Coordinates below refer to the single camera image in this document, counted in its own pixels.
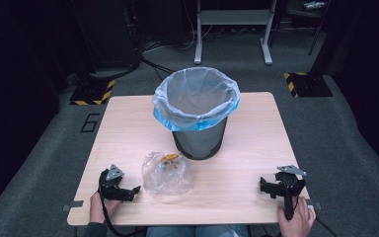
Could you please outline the grey mesh trash bin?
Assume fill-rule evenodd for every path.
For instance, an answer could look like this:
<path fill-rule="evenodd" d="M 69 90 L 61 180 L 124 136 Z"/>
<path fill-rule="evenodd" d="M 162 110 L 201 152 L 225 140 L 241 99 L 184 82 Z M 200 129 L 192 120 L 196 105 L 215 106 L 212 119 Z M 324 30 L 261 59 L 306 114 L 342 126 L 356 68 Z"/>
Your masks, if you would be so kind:
<path fill-rule="evenodd" d="M 214 156 L 222 145 L 227 124 L 224 118 L 216 126 L 198 131 L 173 131 L 178 150 L 191 160 L 205 160 Z"/>

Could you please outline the grey tape strip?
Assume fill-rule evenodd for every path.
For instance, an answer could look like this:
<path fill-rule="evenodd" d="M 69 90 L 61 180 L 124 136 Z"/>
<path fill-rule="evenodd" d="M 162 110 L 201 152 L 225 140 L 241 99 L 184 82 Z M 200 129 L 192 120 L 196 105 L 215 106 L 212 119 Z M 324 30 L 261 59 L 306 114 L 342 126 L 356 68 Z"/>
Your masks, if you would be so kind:
<path fill-rule="evenodd" d="M 83 200 L 72 200 L 70 203 L 62 206 L 63 212 L 68 212 L 71 208 L 83 206 Z"/>

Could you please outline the white metal desk frame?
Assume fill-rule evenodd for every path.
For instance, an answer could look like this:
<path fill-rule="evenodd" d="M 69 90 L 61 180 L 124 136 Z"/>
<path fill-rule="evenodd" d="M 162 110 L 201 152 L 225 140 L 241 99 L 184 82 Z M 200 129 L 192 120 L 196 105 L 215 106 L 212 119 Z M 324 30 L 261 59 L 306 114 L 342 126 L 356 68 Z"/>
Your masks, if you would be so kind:
<path fill-rule="evenodd" d="M 202 26 L 265 26 L 265 34 L 260 38 L 265 65 L 272 65 L 268 39 L 273 22 L 277 0 L 271 0 L 268 9 L 260 10 L 202 10 L 201 0 L 197 0 L 196 9 L 196 48 L 194 64 L 202 59 Z"/>

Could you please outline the person's legs in jeans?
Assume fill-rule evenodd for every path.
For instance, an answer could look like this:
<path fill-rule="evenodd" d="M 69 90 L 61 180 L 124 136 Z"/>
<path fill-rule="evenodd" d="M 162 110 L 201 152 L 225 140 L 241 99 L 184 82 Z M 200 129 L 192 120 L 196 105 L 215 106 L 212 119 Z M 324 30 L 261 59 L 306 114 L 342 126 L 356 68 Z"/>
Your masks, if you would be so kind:
<path fill-rule="evenodd" d="M 249 237 L 245 225 L 148 227 L 146 237 Z"/>

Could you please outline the translucent blue bin liner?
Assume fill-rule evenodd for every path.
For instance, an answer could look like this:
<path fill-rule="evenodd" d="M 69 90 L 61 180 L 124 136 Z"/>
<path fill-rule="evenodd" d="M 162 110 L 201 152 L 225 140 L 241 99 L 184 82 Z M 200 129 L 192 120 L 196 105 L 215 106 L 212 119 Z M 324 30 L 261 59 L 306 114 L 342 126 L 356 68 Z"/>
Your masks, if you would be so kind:
<path fill-rule="evenodd" d="M 174 72 L 156 88 L 153 116 L 170 131 L 212 128 L 235 111 L 240 90 L 233 79 L 211 67 Z"/>

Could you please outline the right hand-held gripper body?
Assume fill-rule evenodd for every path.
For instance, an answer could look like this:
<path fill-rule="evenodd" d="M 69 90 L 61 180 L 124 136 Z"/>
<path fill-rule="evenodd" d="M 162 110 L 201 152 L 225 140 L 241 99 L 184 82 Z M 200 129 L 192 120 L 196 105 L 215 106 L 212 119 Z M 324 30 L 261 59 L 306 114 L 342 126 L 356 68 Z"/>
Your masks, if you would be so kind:
<path fill-rule="evenodd" d="M 284 197 L 284 215 L 287 220 L 291 220 L 294 215 L 292 199 L 298 197 L 305 187 L 305 180 L 299 180 L 297 176 L 306 176 L 307 173 L 294 165 L 280 166 L 277 170 L 274 174 L 276 191 L 271 197 Z"/>

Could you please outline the crumpled clear plastic bag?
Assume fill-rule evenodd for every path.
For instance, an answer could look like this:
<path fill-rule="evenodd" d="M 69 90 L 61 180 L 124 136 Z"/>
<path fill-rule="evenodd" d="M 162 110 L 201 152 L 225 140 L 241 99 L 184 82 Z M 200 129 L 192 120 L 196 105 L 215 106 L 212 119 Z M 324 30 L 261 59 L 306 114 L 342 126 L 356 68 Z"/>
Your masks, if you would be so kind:
<path fill-rule="evenodd" d="M 180 195 L 193 188 L 193 167 L 182 153 L 151 152 L 142 164 L 143 187 L 153 195 Z"/>

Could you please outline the hazard-striped black base plate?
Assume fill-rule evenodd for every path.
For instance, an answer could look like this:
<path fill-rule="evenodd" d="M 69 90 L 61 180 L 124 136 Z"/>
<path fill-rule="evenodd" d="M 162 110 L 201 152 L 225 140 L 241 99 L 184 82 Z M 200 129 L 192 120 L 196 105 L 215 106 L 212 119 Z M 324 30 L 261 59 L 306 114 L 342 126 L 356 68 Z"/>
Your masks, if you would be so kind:
<path fill-rule="evenodd" d="M 294 98 L 331 97 L 332 91 L 322 77 L 314 78 L 303 72 L 284 73 L 288 90 Z"/>
<path fill-rule="evenodd" d="M 70 97 L 70 105 L 102 105 L 109 99 L 113 87 L 114 80 L 79 83 Z"/>

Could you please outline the person's right hand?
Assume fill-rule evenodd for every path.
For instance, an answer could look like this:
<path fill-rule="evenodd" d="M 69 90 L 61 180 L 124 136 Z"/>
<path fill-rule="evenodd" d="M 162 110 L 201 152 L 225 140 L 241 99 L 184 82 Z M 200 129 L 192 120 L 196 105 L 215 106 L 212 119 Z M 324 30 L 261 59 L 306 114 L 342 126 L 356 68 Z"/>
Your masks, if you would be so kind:
<path fill-rule="evenodd" d="M 277 208 L 278 224 L 282 237 L 308 237 L 316 219 L 316 213 L 307 204 L 304 197 L 296 197 L 293 200 L 297 206 L 291 220 L 284 215 L 284 208 Z"/>

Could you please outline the person's left hand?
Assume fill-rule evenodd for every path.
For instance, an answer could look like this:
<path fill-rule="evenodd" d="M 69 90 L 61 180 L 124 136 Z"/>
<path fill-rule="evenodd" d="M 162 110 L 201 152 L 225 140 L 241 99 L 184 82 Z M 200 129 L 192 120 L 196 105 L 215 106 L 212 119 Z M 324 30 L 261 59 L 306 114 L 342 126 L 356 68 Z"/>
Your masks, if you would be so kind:
<path fill-rule="evenodd" d="M 91 206 L 90 206 L 90 222 L 95 223 L 105 223 L 106 217 L 103 212 L 103 207 L 107 210 L 108 217 L 112 217 L 115 210 L 120 205 L 119 200 L 110 200 L 110 199 L 104 199 L 101 200 L 101 196 L 98 192 L 95 192 L 91 196 Z"/>

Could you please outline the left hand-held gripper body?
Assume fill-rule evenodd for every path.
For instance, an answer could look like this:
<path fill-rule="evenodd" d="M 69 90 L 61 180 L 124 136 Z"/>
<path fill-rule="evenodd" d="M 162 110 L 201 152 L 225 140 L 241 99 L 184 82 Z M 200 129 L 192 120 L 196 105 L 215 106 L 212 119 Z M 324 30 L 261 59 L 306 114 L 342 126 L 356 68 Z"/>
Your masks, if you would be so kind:
<path fill-rule="evenodd" d="M 103 198 L 110 200 L 121 200 L 127 194 L 131 194 L 130 190 L 121 189 L 118 185 L 122 180 L 124 173 L 115 164 L 111 164 L 109 169 L 103 171 L 99 179 L 98 192 Z"/>

